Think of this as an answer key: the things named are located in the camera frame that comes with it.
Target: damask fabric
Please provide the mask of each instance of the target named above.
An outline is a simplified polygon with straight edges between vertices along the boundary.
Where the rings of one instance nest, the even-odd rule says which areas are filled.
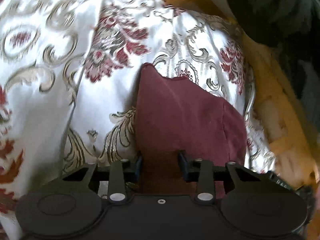
[[[229,161],[244,165],[247,133],[243,116],[188,76],[164,78],[152,64],[144,64],[141,71],[135,129],[143,158],[143,193],[196,192],[181,177],[179,150],[185,150],[190,159],[210,160],[217,166]],[[223,188],[216,193],[222,197]]]
[[[9,238],[21,237],[14,208],[29,190],[84,163],[136,155],[143,63],[251,113],[237,33],[162,0],[0,0],[0,222]],[[245,163],[265,172],[274,156],[251,120]]]

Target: round black pad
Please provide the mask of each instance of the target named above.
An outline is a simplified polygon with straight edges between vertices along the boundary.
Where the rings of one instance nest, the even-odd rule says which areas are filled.
[[[217,206],[199,204],[189,196],[143,195],[134,196],[129,203],[109,205],[94,227],[76,237],[65,238],[96,239],[303,240],[295,234],[272,238],[244,234],[225,220]],[[25,240],[39,239],[29,236]]]
[[[67,194],[30,193],[18,202],[16,216],[27,232],[62,236],[94,223],[101,208],[101,199],[90,190]]]
[[[229,192],[221,202],[225,218],[242,231],[279,236],[301,227],[307,217],[303,199],[294,193]]]

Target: maroon velvet fabric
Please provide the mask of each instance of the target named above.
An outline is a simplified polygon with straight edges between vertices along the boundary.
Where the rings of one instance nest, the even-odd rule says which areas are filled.
[[[211,95],[188,78],[162,77],[152,64],[141,71],[135,117],[138,149],[143,156],[143,193],[191,193],[182,179],[177,151],[224,166],[244,164],[244,119],[225,99]],[[223,187],[217,185],[223,195]]]

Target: white satin fabric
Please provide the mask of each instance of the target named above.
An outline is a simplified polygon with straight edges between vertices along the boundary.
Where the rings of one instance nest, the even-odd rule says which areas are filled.
[[[162,0],[0,2],[0,222],[10,239],[21,237],[13,210],[29,190],[84,163],[135,156],[143,63],[252,111],[241,33],[221,18]],[[259,149],[247,151],[247,167],[272,169],[273,154]]]

